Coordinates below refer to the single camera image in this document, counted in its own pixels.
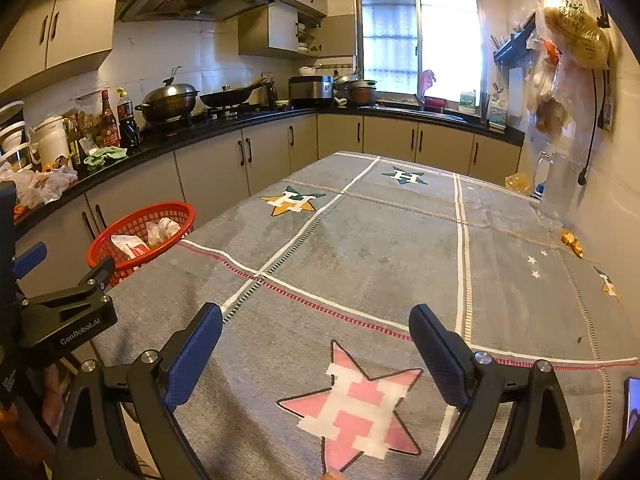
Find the white pink bag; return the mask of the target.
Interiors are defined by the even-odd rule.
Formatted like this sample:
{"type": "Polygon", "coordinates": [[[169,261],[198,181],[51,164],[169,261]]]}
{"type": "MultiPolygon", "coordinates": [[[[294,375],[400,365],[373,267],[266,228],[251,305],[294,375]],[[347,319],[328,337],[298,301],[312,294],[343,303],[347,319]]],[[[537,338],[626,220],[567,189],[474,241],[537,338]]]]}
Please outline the white pink bag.
{"type": "Polygon", "coordinates": [[[157,222],[146,222],[146,242],[149,248],[157,248],[168,242],[181,229],[180,224],[171,218],[160,218],[157,222]]]}

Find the red white snack wrapper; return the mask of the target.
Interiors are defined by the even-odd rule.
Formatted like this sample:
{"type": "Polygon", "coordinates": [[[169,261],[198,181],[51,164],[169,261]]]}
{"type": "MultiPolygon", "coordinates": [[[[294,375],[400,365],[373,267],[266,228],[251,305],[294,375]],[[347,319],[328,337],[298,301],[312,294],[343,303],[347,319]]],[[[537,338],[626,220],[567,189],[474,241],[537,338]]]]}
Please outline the red white snack wrapper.
{"type": "Polygon", "coordinates": [[[151,251],[145,241],[137,235],[112,235],[111,242],[129,260],[142,257],[151,251]]]}

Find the lower kitchen cabinets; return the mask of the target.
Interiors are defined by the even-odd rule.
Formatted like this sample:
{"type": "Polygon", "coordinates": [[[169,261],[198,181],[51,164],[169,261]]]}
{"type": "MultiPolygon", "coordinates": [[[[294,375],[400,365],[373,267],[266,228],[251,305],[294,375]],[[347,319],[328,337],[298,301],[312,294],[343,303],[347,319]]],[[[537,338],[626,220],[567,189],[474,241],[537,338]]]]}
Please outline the lower kitchen cabinets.
{"type": "Polygon", "coordinates": [[[86,252],[104,228],[144,206],[186,202],[198,226],[340,151],[466,174],[503,184],[518,168],[524,134],[401,112],[291,112],[235,124],[198,125],[81,180],[56,202],[18,222],[16,250],[47,246],[43,263],[21,280],[37,296],[73,286],[87,273],[86,252]]]}

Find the kitchen window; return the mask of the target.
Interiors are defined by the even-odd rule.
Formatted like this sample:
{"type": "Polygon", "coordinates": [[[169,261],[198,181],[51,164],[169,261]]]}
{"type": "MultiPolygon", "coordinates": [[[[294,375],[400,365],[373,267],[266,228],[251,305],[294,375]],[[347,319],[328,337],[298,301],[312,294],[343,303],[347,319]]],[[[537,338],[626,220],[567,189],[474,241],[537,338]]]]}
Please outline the kitchen window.
{"type": "Polygon", "coordinates": [[[379,92],[418,97],[420,75],[436,76],[426,98],[477,115],[485,85],[480,0],[356,0],[359,73],[379,92]]]}

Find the crumpled clear plastic bags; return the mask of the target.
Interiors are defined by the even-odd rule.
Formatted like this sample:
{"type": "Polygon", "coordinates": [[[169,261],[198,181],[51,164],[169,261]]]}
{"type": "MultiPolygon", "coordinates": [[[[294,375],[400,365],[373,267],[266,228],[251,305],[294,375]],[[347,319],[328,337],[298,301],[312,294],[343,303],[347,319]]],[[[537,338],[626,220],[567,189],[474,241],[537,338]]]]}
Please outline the crumpled clear plastic bags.
{"type": "Polygon", "coordinates": [[[77,180],[78,174],[73,168],[63,167],[47,172],[24,169],[15,172],[8,164],[0,171],[1,181],[13,181],[16,187],[17,206],[35,209],[42,204],[59,200],[62,194],[77,180]]]}

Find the red plastic mesh basket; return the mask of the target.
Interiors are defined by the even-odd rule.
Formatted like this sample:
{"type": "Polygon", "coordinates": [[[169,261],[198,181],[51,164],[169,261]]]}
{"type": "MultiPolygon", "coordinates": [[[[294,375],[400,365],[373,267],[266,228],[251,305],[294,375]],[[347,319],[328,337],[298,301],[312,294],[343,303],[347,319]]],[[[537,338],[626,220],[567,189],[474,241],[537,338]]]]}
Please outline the red plastic mesh basket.
{"type": "Polygon", "coordinates": [[[146,206],[112,223],[92,242],[86,253],[90,268],[112,258],[115,286],[140,266],[177,245],[194,229],[195,209],[183,202],[146,206]]]}

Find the stacked white bowls rack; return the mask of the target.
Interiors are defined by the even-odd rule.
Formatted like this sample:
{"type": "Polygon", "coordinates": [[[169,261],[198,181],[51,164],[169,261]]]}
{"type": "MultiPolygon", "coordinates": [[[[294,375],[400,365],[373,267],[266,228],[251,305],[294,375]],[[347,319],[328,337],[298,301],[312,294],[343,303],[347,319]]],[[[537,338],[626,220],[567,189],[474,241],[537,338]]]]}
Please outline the stacked white bowls rack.
{"type": "Polygon", "coordinates": [[[0,127],[1,165],[8,165],[14,172],[32,168],[23,101],[1,107],[0,127]]]}

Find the white plastic jug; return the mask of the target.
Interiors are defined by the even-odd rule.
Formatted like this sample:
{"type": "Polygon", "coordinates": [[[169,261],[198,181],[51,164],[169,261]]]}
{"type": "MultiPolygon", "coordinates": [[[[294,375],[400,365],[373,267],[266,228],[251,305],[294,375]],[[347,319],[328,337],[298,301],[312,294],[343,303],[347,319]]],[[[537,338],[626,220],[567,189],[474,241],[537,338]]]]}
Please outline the white plastic jug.
{"type": "Polygon", "coordinates": [[[54,164],[59,157],[70,156],[64,119],[51,116],[28,130],[30,154],[36,165],[54,164]]]}

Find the red label sauce bottle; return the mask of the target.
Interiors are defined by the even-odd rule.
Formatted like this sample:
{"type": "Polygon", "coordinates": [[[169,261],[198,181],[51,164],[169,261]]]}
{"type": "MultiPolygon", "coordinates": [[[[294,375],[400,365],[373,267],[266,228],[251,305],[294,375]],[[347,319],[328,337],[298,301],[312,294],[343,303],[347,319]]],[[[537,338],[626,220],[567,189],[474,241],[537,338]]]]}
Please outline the red label sauce bottle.
{"type": "Polygon", "coordinates": [[[101,134],[104,145],[107,148],[119,148],[120,137],[115,115],[111,109],[110,96],[106,89],[101,91],[101,134]]]}

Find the orange peel pieces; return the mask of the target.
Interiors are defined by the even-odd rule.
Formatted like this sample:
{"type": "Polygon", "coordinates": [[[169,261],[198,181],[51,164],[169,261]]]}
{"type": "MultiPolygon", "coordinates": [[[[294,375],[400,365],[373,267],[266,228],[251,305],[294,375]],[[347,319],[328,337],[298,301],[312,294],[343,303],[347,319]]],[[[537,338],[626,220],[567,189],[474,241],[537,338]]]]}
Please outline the orange peel pieces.
{"type": "Polygon", "coordinates": [[[578,240],[577,236],[569,230],[562,229],[561,242],[570,248],[578,258],[582,258],[585,255],[582,243],[578,240]]]}

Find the glass beer mug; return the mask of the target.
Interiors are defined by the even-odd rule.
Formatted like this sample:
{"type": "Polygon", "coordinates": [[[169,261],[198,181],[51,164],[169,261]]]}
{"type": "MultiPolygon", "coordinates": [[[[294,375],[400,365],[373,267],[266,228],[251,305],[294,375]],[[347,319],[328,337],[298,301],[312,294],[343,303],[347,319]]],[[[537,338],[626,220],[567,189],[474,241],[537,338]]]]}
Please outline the glass beer mug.
{"type": "Polygon", "coordinates": [[[566,155],[560,152],[540,152],[536,162],[533,181],[535,193],[539,196],[539,209],[547,217],[564,222],[570,210],[574,192],[578,185],[579,167],[566,155]],[[538,172],[546,163],[547,177],[538,179],[538,172]]]}

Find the black frying pan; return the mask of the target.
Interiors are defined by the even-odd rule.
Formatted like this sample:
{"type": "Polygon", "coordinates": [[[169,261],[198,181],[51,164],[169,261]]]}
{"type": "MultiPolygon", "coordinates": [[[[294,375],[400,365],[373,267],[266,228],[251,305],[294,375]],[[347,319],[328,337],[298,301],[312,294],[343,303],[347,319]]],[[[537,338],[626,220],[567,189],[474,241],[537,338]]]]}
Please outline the black frying pan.
{"type": "Polygon", "coordinates": [[[254,90],[262,87],[267,82],[265,76],[260,76],[246,87],[226,89],[218,92],[200,95],[201,102],[208,108],[226,108],[238,106],[246,102],[254,90]]]}

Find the silver rice cooker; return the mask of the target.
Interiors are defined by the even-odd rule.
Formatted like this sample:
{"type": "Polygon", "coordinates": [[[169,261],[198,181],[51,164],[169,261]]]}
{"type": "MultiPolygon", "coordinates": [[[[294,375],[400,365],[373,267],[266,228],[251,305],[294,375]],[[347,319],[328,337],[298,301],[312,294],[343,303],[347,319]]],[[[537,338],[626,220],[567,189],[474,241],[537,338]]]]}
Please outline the silver rice cooker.
{"type": "Polygon", "coordinates": [[[288,80],[288,97],[292,107],[327,107],[333,102],[333,79],[330,76],[296,76],[288,80]]]}

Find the dark cooking pot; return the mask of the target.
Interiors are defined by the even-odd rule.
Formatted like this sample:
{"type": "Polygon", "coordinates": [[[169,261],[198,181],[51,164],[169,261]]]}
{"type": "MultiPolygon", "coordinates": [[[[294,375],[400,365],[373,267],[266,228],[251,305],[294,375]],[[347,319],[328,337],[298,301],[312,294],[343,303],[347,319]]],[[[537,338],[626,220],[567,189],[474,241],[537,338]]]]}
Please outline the dark cooking pot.
{"type": "Polygon", "coordinates": [[[352,107],[373,106],[378,100],[376,81],[355,79],[342,84],[346,94],[347,105],[352,107]]]}

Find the wall utensil shelf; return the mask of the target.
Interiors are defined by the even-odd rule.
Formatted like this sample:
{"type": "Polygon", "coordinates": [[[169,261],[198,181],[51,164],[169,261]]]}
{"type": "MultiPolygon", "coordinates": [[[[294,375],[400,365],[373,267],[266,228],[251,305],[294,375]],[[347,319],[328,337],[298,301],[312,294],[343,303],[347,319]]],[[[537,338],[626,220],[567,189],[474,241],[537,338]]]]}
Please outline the wall utensil shelf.
{"type": "Polygon", "coordinates": [[[527,54],[527,40],[536,28],[536,15],[532,14],[520,32],[514,32],[509,40],[494,53],[494,62],[500,67],[514,67],[527,54]]]}

